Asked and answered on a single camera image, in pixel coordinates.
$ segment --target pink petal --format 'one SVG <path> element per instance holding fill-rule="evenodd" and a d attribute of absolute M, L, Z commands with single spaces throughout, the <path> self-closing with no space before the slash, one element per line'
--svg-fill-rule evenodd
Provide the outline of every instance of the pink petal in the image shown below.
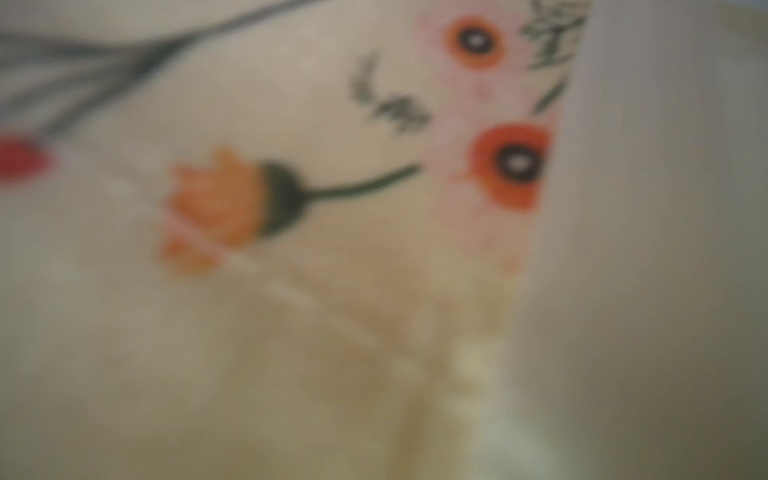
<path fill-rule="evenodd" d="M 417 27 L 414 39 L 419 54 L 429 61 L 437 61 L 443 55 L 441 30 L 424 18 Z"/>
<path fill-rule="evenodd" d="M 557 131 L 562 110 L 563 101 L 562 98 L 559 98 L 536 117 L 536 123 L 549 128 L 551 131 Z"/>
<path fill-rule="evenodd" d="M 517 270 L 528 258 L 535 215 L 505 212 L 492 249 L 506 270 Z"/>
<path fill-rule="evenodd" d="M 456 243 L 469 253 L 484 253 L 493 243 L 498 227 L 495 208 L 474 182 L 445 187 L 435 215 L 451 230 Z"/>
<path fill-rule="evenodd" d="M 488 72 L 484 77 L 486 88 L 492 97 L 490 107 L 503 112 L 505 120 L 521 121 L 528 119 L 533 112 L 538 92 L 522 80 L 511 80 L 504 72 Z"/>
<path fill-rule="evenodd" d="M 469 151 L 482 128 L 482 117 L 471 107 L 460 106 L 438 114 L 427 130 L 424 167 L 446 180 L 467 174 Z"/>
<path fill-rule="evenodd" d="M 478 78 L 475 81 L 475 99 L 481 102 L 487 102 L 493 99 L 491 89 L 481 78 Z"/>
<path fill-rule="evenodd" d="M 507 14 L 504 18 L 498 18 L 497 21 L 506 39 L 508 52 L 503 69 L 523 72 L 531 64 L 535 51 L 534 44 L 520 34 L 528 22 L 528 17 Z"/>
<path fill-rule="evenodd" d="M 442 36 L 442 31 L 457 18 L 477 14 L 478 10 L 474 2 L 467 2 L 467 0 L 433 0 L 422 11 L 421 16 L 428 18 L 432 27 L 437 28 Z"/>

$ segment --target red poppy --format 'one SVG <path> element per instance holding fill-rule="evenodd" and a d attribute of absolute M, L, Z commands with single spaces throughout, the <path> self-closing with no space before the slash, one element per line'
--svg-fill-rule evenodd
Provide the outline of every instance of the red poppy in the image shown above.
<path fill-rule="evenodd" d="M 53 164 L 40 144 L 26 137 L 0 137 L 0 182 L 27 180 Z"/>
<path fill-rule="evenodd" d="M 516 121 L 493 120 L 471 105 L 438 115 L 424 157 L 443 183 L 439 219 L 462 248 L 510 270 L 528 251 L 551 143 L 552 119 L 525 119 L 527 102 L 520 103 L 502 109 Z"/>

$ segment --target orange poppy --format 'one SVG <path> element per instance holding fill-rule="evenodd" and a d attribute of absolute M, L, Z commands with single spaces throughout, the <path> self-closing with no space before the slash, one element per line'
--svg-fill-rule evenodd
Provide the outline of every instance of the orange poppy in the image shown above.
<path fill-rule="evenodd" d="M 449 86 L 474 100 L 501 100 L 531 60 L 524 24 L 492 0 L 435 1 L 416 22 L 416 44 Z"/>
<path fill-rule="evenodd" d="M 167 233 L 161 251 L 178 273 L 210 270 L 220 249 L 242 248 L 260 230 L 266 215 L 266 184 L 261 171 L 221 148 L 212 168 L 181 166 L 178 189 L 167 202 Z"/>

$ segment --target flower center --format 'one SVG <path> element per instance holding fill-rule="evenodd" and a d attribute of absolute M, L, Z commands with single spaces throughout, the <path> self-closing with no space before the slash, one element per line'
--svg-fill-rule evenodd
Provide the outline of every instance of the flower center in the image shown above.
<path fill-rule="evenodd" d="M 480 27 L 466 27 L 458 33 L 458 43 L 474 55 L 487 55 L 495 47 L 493 36 Z"/>
<path fill-rule="evenodd" d="M 527 184 L 541 173 L 541 156 L 532 148 L 507 144 L 496 154 L 498 171 L 509 181 Z"/>

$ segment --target orange flower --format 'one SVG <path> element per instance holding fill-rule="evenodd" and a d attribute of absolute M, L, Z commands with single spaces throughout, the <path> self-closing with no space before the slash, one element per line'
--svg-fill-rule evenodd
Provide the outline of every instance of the orange flower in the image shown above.
<path fill-rule="evenodd" d="M 475 100 L 498 100 L 531 60 L 524 24 L 492 0 L 435 0 L 419 16 L 416 43 L 447 84 Z"/>
<path fill-rule="evenodd" d="M 492 121 L 473 107 L 435 118 L 424 167 L 443 183 L 436 213 L 463 248 L 521 265 L 550 143 L 542 121 Z"/>
<path fill-rule="evenodd" d="M 202 273 L 229 249 L 242 248 L 266 220 L 261 170 L 221 148 L 212 168 L 177 167 L 179 187 L 167 202 L 163 260 L 178 273 Z"/>

